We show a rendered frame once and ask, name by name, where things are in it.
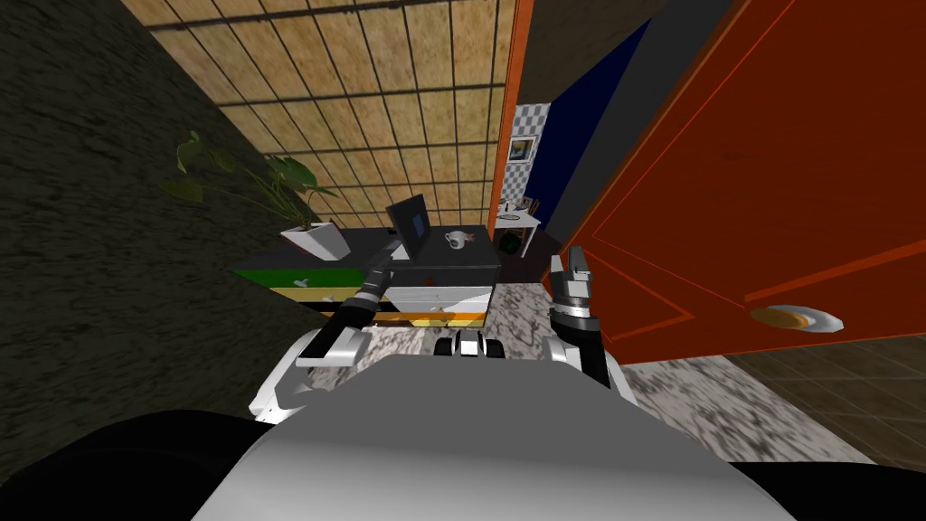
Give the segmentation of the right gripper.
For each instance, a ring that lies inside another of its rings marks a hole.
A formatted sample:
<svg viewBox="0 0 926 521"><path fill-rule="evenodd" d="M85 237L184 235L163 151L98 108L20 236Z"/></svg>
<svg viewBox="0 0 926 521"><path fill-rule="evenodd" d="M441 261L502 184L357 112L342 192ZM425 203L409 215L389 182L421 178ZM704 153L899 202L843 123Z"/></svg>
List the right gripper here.
<svg viewBox="0 0 926 521"><path fill-rule="evenodd" d="M569 249L568 262L570 271L564 268L558 254L550 258L549 282L553 301L564 306L588 306L592 276L586 272L582 247L572 246Z"/></svg>

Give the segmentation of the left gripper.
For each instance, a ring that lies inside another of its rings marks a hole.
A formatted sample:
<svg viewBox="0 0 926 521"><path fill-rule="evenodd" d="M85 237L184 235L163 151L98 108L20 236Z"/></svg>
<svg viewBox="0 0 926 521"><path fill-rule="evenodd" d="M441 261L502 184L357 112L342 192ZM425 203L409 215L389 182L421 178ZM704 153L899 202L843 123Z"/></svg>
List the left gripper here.
<svg viewBox="0 0 926 521"><path fill-rule="evenodd" d="M383 246L369 262L369 271L364 279L364 293L382 296L391 283L389 264L392 254L401 248L400 242L389 242Z"/></svg>

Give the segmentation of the small white table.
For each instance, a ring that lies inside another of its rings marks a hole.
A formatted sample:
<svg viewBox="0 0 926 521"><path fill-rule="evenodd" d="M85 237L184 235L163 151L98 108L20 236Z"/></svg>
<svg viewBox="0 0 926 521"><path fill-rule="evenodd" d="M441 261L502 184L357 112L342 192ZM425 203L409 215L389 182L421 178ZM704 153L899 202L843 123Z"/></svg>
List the small white table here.
<svg viewBox="0 0 926 521"><path fill-rule="evenodd" d="M531 197L508 200L497 208L495 230L502 236L513 234L520 239L520 258L528 252L540 221L534 216L539 201Z"/></svg>

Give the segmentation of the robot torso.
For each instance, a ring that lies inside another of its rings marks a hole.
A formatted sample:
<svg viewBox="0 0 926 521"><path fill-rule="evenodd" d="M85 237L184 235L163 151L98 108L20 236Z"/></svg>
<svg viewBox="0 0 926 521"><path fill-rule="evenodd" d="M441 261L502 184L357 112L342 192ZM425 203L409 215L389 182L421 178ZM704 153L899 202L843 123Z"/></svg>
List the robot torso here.
<svg viewBox="0 0 926 521"><path fill-rule="evenodd" d="M732 464L641 410L614 362L389 355L334 390L370 337L305 357L251 404L269 429L191 521L796 521Z"/></svg>

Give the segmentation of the red door leaf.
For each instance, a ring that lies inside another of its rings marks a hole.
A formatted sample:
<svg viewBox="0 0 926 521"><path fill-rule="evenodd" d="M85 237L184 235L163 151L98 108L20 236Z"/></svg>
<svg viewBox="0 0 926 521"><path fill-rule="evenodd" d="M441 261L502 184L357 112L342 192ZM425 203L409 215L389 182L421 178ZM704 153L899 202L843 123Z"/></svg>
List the red door leaf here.
<svg viewBox="0 0 926 521"><path fill-rule="evenodd" d="M734 0L571 244L624 365L926 333L926 0Z"/></svg>

